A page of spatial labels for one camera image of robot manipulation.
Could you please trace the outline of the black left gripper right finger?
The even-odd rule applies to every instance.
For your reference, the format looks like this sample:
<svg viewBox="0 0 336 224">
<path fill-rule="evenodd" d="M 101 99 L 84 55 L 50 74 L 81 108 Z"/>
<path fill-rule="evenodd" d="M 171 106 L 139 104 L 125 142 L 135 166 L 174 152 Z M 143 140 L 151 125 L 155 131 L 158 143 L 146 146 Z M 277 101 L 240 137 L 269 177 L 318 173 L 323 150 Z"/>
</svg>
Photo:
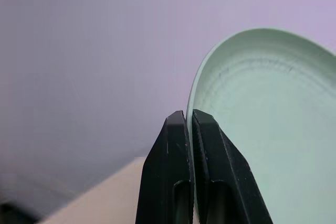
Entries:
<svg viewBox="0 0 336 224">
<path fill-rule="evenodd" d="M 272 224 L 248 162 L 212 115 L 193 111 L 192 140 L 200 224 Z"/>
</svg>

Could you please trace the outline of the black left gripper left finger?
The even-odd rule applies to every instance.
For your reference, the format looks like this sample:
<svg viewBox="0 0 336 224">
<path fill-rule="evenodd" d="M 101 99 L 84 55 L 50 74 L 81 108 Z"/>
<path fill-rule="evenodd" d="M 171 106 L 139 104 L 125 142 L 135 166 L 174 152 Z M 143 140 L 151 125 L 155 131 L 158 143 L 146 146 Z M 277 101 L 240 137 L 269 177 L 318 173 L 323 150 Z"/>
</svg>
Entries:
<svg viewBox="0 0 336 224">
<path fill-rule="evenodd" d="M 135 224 L 193 224 L 194 185 L 186 119 L 175 111 L 145 159 Z"/>
</svg>

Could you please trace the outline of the green plate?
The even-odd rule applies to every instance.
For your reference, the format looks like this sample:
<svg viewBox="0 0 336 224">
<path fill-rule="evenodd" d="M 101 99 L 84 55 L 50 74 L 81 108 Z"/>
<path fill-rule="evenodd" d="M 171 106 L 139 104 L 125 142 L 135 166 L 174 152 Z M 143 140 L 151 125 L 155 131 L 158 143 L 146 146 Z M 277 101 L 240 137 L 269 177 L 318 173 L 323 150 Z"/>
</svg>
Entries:
<svg viewBox="0 0 336 224">
<path fill-rule="evenodd" d="M 258 28 L 217 43 L 187 113 L 214 117 L 242 153 L 274 224 L 336 224 L 336 53 Z"/>
</svg>

